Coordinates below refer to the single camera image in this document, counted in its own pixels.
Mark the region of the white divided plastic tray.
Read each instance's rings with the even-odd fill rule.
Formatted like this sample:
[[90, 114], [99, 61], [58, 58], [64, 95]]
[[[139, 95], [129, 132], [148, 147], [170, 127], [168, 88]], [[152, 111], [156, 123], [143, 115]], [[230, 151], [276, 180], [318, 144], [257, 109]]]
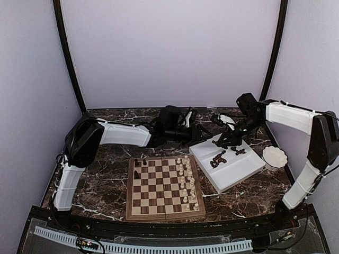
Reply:
[[[245, 151], [239, 155], [236, 155], [236, 152], [230, 148], [225, 150], [212, 143], [213, 141], [217, 141], [220, 136], [220, 134], [215, 135], [205, 142], [189, 147], [189, 153], [194, 155], [196, 163], [202, 169], [217, 193], [222, 193], [241, 183], [248, 177], [262, 170], [265, 166], [265, 162], [245, 141], [236, 147], [237, 150], [244, 149]], [[210, 162], [216, 155], [223, 151], [225, 151], [225, 153], [222, 155], [222, 158], [224, 158], [226, 162], [222, 162], [219, 166], [213, 168]]]

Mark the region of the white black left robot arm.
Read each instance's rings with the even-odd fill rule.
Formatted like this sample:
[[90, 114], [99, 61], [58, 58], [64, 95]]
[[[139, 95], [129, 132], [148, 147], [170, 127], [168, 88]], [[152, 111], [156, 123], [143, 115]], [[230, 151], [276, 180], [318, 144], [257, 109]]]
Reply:
[[150, 122], [137, 124], [114, 123], [100, 119], [91, 112], [83, 113], [65, 137], [61, 154], [61, 175], [50, 208], [57, 211], [53, 220], [64, 231], [75, 226], [74, 218], [67, 212], [84, 170], [94, 161], [103, 144], [122, 144], [156, 148], [168, 141], [194, 145], [212, 138], [212, 133], [195, 121], [197, 111], [189, 108], [186, 113], [168, 105]]

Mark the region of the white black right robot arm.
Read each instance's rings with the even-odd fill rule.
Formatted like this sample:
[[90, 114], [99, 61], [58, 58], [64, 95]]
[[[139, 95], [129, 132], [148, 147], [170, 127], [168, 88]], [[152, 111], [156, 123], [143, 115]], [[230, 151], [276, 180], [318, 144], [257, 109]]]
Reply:
[[252, 93], [244, 93], [236, 104], [243, 118], [236, 123], [228, 123], [224, 115], [213, 115], [211, 121], [224, 130], [214, 142], [218, 147], [235, 147], [243, 137], [268, 123], [280, 125], [281, 129], [291, 129], [293, 133], [286, 140], [292, 140], [299, 133], [302, 136], [284, 148], [304, 155], [303, 168], [295, 173], [291, 188], [276, 203], [270, 225], [281, 230], [291, 220], [295, 209], [311, 196], [318, 185], [338, 160], [338, 117], [333, 111], [317, 111], [294, 105], [282, 100], [266, 99], [258, 101]]

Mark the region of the wooden chess board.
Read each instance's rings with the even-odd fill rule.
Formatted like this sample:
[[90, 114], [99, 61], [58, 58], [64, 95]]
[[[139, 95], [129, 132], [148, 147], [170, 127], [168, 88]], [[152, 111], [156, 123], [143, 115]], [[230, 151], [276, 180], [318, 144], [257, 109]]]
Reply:
[[[206, 215], [199, 175], [193, 155], [190, 158], [200, 206], [199, 211], [181, 212], [177, 184], [176, 162], [178, 157], [141, 158], [129, 160], [126, 220], [133, 222], [161, 222], [201, 218]], [[135, 160], [140, 163], [135, 167]], [[134, 178], [134, 171], [140, 179]]]

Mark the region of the dark chess knight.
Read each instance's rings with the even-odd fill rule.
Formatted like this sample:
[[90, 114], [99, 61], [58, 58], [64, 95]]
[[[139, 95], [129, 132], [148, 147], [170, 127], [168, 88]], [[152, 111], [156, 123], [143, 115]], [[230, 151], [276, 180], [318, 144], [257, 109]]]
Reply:
[[136, 170], [134, 171], [134, 178], [140, 179], [140, 174]]

